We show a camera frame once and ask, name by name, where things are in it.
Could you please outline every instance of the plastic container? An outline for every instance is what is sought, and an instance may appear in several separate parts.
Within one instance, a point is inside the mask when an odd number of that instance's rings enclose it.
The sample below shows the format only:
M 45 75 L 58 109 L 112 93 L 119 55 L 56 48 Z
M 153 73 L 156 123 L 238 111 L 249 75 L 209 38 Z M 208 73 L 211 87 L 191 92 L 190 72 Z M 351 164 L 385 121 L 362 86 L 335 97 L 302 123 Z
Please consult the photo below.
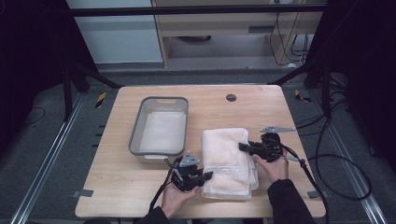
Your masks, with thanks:
M 145 98 L 134 123 L 129 149 L 142 162 L 163 162 L 185 148 L 189 102 L 183 97 Z

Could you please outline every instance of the person's right hand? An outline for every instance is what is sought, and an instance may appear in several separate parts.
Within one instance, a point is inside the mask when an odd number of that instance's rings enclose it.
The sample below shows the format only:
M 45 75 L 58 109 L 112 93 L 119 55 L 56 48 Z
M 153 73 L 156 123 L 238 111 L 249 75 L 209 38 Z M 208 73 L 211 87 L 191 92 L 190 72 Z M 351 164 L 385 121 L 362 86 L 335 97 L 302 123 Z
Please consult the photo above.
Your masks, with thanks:
M 264 169 L 271 184 L 279 179 L 289 179 L 289 162 L 285 157 L 279 157 L 276 161 L 268 162 L 254 154 L 253 160 Z

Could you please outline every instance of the person's left hand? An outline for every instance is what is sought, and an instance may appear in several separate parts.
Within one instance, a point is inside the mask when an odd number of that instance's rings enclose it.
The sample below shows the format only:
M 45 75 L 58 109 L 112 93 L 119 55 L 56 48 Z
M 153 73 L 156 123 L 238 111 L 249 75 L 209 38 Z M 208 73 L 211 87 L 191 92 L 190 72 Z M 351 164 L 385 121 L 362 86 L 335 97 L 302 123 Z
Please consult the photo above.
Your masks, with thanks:
M 188 199 L 194 198 L 197 190 L 198 187 L 195 187 L 192 191 L 186 193 L 178 189 L 174 183 L 168 184 L 163 191 L 163 204 L 161 206 L 166 217 L 171 218 Z

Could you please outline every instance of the hand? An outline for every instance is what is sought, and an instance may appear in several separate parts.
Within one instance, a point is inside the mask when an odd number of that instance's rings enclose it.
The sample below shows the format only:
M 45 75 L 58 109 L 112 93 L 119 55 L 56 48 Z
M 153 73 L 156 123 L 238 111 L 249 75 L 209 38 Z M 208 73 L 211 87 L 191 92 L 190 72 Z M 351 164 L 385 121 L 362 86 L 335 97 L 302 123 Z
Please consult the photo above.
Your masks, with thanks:
M 279 179 L 289 179 L 289 162 L 285 157 L 279 157 L 276 161 L 268 162 L 254 154 L 253 160 L 264 169 L 271 183 Z
M 163 191 L 163 205 L 162 209 L 166 217 L 171 218 L 178 210 L 183 207 L 184 203 L 191 198 L 194 198 L 198 187 L 195 187 L 190 192 L 183 192 L 178 189 L 174 183 L 168 184 Z

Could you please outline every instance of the black horizontal bar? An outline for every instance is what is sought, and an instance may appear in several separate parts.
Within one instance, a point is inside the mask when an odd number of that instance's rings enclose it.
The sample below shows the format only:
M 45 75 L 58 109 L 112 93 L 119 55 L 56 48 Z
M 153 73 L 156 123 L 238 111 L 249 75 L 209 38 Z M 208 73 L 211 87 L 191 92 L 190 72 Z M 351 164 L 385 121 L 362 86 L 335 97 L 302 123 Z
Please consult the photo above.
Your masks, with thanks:
M 194 7 L 117 7 L 117 8 L 79 8 L 50 11 L 51 15 L 73 17 L 103 16 L 142 16 L 175 14 L 212 14 L 212 13 L 253 13 L 253 12 L 314 12 L 324 11 L 326 4 L 286 4 L 286 5 L 232 5 L 232 6 L 194 6 Z

